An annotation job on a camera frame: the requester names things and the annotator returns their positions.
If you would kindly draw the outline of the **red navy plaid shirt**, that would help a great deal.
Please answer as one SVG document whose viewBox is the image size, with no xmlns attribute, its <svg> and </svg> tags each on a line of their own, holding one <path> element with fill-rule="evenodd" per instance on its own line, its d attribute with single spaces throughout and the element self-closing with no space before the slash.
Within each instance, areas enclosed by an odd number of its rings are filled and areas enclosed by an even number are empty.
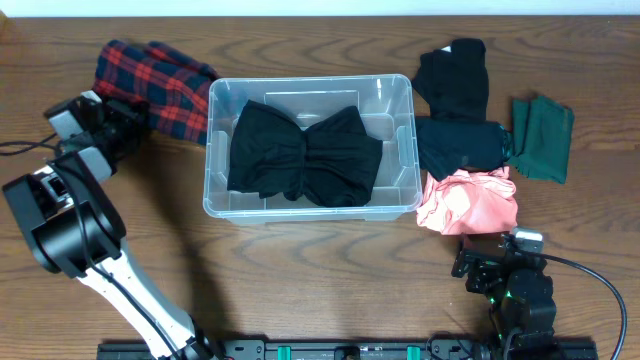
<svg viewBox="0 0 640 360">
<path fill-rule="evenodd" d="M 149 127 L 160 133 L 204 145 L 209 89 L 217 79 L 210 65 L 165 43 L 112 40 L 99 54 L 93 91 L 147 108 Z"/>
</svg>

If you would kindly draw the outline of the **dark green garment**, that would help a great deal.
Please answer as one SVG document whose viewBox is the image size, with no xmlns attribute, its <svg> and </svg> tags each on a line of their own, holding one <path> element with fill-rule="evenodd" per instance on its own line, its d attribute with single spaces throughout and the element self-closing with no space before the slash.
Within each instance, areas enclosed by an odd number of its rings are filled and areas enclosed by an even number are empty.
<svg viewBox="0 0 640 360">
<path fill-rule="evenodd" d="M 565 184 L 573 110 L 548 97 L 512 101 L 512 147 L 507 163 L 534 180 Z"/>
</svg>

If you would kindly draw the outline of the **large black garment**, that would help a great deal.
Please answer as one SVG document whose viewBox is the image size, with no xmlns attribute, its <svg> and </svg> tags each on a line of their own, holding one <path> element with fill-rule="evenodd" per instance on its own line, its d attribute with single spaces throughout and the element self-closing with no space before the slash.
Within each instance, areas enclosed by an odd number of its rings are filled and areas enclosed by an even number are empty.
<svg viewBox="0 0 640 360">
<path fill-rule="evenodd" d="M 249 101 L 231 140 L 227 189 L 361 207 L 371 201 L 382 155 L 383 142 L 368 135 L 355 106 L 303 130 L 282 111 Z"/>
</svg>

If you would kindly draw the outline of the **clear plastic storage container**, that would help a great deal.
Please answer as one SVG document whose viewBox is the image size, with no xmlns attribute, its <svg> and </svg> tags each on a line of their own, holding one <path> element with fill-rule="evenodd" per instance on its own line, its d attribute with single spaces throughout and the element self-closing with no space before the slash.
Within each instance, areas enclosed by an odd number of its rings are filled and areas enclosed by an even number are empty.
<svg viewBox="0 0 640 360">
<path fill-rule="evenodd" d="M 260 198 L 227 188 L 230 149 L 248 101 L 276 108 L 306 129 L 357 107 L 369 136 L 383 144 L 371 200 L 363 207 L 319 207 L 301 197 Z M 209 88 L 203 208 L 236 225 L 291 221 L 393 221 L 419 207 L 423 191 L 413 89 L 402 74 L 292 78 L 222 78 Z"/>
</svg>

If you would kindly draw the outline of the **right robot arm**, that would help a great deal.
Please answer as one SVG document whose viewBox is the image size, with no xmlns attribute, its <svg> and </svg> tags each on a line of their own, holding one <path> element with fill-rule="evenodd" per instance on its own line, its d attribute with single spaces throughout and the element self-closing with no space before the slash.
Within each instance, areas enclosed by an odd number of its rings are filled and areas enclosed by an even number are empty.
<svg viewBox="0 0 640 360">
<path fill-rule="evenodd" d="M 466 290 L 490 304 L 493 352 L 533 350 L 549 346 L 554 335 L 556 304 L 553 281 L 543 273 L 543 240 L 514 233 L 500 243 L 461 237 L 451 275 L 466 279 Z"/>
</svg>

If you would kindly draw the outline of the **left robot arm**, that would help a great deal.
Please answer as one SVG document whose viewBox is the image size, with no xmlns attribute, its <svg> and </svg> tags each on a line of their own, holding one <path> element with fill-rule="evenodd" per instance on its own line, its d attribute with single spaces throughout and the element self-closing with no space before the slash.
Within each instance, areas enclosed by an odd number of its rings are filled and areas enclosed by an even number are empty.
<svg viewBox="0 0 640 360">
<path fill-rule="evenodd" d="M 146 110 L 86 91 L 44 116 L 59 138 L 54 159 L 2 187 L 35 260 L 99 293 L 144 338 L 153 358 L 223 358 L 220 346 L 141 269 L 101 187 L 140 146 Z"/>
</svg>

